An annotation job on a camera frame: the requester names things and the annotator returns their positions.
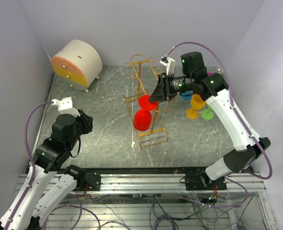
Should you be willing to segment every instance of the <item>cream-colored bread box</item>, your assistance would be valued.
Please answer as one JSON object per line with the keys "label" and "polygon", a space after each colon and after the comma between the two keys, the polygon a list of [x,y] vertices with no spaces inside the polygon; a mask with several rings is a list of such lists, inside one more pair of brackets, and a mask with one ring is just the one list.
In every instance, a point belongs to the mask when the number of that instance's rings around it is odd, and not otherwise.
{"label": "cream-colored bread box", "polygon": [[55,73],[71,87],[88,92],[87,88],[102,70],[98,52],[86,42],[70,41],[52,58]]}

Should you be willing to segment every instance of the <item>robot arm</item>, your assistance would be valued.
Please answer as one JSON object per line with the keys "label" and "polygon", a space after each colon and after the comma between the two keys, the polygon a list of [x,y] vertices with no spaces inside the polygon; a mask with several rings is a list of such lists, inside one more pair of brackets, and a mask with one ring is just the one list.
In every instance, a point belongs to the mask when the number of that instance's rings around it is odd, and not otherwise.
{"label": "robot arm", "polygon": [[[149,98],[150,102],[163,102],[175,98],[178,92],[193,91],[214,110],[229,133],[234,150],[224,155],[220,160],[208,166],[205,170],[206,180],[217,180],[231,172],[239,172],[250,162],[261,155],[260,149],[245,130],[236,116],[230,103],[228,84],[219,73],[207,74],[200,52],[190,52],[181,56],[184,76],[174,74],[159,75],[157,86]],[[253,130],[243,114],[237,108],[241,118],[250,127],[253,136],[259,140],[263,149],[270,146],[268,138],[260,138]]]}
{"label": "robot arm", "polygon": [[71,98],[53,100],[59,115],[52,125],[52,134],[35,150],[35,176],[33,167],[18,196],[0,219],[0,230],[40,229],[53,208],[73,189],[85,185],[85,172],[77,166],[66,168],[56,185],[42,198],[42,194],[62,164],[71,156],[80,136],[93,130],[93,118],[72,107]]}

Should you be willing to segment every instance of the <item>gray wall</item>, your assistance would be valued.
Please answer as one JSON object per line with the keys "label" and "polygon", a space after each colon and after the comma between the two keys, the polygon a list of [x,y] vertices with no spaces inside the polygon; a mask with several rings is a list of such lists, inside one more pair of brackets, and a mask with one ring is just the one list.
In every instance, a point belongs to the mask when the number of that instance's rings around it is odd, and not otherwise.
{"label": "gray wall", "polygon": [[[0,217],[18,174],[25,170],[23,128],[28,113],[47,98],[52,68],[18,0],[0,0]],[[34,143],[41,113],[29,126]]]}
{"label": "gray wall", "polygon": [[[261,136],[273,177],[265,181],[270,202],[283,230],[283,0],[266,0],[228,66],[235,101]],[[262,175],[264,157],[255,165]]]}
{"label": "gray wall", "polygon": [[[53,56],[72,39],[91,44],[103,63],[123,65],[133,54],[159,59],[174,45],[199,41],[227,64],[264,0],[21,0]],[[199,50],[186,45],[173,53]],[[204,53],[208,66],[216,61]]]}

